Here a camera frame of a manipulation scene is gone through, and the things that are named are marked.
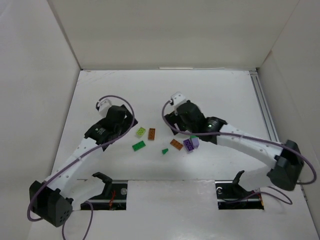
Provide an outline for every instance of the small green piece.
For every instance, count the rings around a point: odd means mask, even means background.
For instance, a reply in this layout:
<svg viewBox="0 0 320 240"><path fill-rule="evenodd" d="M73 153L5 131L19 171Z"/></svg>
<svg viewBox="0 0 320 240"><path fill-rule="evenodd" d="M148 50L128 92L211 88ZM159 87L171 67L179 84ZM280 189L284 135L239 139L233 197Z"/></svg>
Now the small green piece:
<svg viewBox="0 0 320 240"><path fill-rule="evenodd" d="M165 155L169 151L168 148L162 150L162 154Z"/></svg>
<svg viewBox="0 0 320 240"><path fill-rule="evenodd" d="M132 148L134 151L138 151L139 149L142 149L145 146L146 146L145 142L140 141L140 142L136 143L135 145L132 145Z"/></svg>
<svg viewBox="0 0 320 240"><path fill-rule="evenodd" d="M145 130L143 127L140 127L138 129L138 131L136 131L136 136L138 138L141 138L145 133L146 133L147 130Z"/></svg>

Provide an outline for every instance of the brown block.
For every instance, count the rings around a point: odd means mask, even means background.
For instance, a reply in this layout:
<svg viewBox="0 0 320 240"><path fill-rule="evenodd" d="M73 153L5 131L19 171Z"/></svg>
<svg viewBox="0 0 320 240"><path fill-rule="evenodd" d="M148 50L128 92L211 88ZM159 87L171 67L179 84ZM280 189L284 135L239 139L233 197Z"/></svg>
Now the brown block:
<svg viewBox="0 0 320 240"><path fill-rule="evenodd" d="M170 144L172 146L174 146L176 149L178 149L179 151L184 147L180 142L178 142L177 140L173 139Z"/></svg>
<svg viewBox="0 0 320 240"><path fill-rule="evenodd" d="M156 129L149 128L148 140L155 140L155 136L156 136Z"/></svg>

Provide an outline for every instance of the screw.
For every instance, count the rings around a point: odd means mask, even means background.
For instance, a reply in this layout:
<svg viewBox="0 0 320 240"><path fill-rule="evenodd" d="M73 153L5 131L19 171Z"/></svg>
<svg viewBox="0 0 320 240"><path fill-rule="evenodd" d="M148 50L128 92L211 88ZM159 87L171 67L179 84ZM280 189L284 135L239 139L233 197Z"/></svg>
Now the screw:
<svg viewBox="0 0 320 240"><path fill-rule="evenodd" d="M126 188L121 188L120 193L121 195L126 195L128 190Z"/></svg>
<svg viewBox="0 0 320 240"><path fill-rule="evenodd" d="M217 192L218 194L222 194L222 187L218 186L218 187L216 188L216 192Z"/></svg>

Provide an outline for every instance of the green rectangular block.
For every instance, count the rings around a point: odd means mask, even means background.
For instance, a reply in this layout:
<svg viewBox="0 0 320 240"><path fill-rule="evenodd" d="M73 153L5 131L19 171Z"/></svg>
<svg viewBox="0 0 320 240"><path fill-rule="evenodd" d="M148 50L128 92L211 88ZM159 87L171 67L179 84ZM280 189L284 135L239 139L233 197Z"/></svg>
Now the green rectangular block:
<svg viewBox="0 0 320 240"><path fill-rule="evenodd" d="M145 142L140 141L140 142L136 143L135 145L132 145L132 148L134 151L138 151L139 149L142 149L145 146L146 146Z"/></svg>
<svg viewBox="0 0 320 240"><path fill-rule="evenodd" d="M146 133L146 131L147 131L146 129L144 129L143 127L140 127L138 131L136 131L136 136L138 138L141 138Z"/></svg>
<svg viewBox="0 0 320 240"><path fill-rule="evenodd" d="M169 151L168 148L162 150L162 154L165 155Z"/></svg>

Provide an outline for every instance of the robotic arm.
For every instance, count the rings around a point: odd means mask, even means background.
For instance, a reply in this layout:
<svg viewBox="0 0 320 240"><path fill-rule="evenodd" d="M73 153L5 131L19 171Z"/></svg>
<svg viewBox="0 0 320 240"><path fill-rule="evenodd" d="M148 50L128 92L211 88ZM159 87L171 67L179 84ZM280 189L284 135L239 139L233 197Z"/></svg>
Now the robotic arm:
<svg viewBox="0 0 320 240"><path fill-rule="evenodd" d="M30 200L39 189L54 175L79 159L74 165L61 173L54 181L50 182L36 197L31 206L31 211L45 219L55 227L63 225L69 218L72 210L80 210L80 205L86 200L104 193L109 194L112 179L100 172L94 173L88 180L75 184L81 179L81 174L98 161L98 155L102 154L109 145L98 146L115 140L124 134L133 122L133 116L125 105L112 105L107 98L99 101L96 109L102 115L102 119L88 129L84 134L80 145L67 161L48 176L42 183L35 181L29 188Z"/></svg>
<svg viewBox="0 0 320 240"><path fill-rule="evenodd" d="M174 107L174 111L164 118L172 127L174 135L178 133L173 130L177 125L180 131L188 130L190 133L195 133L202 141L233 148L265 164L264 167L253 171L239 171L232 181L234 187L240 186L246 191L251 191L275 185L283 190L294 190L304 166L304 161L300 157L280 146L243 138L243 136L252 136L228 124L225 120L214 116L205 117L199 107L187 100L180 92L171 96L170 104ZM300 152L294 141L288 140L284 146Z"/></svg>

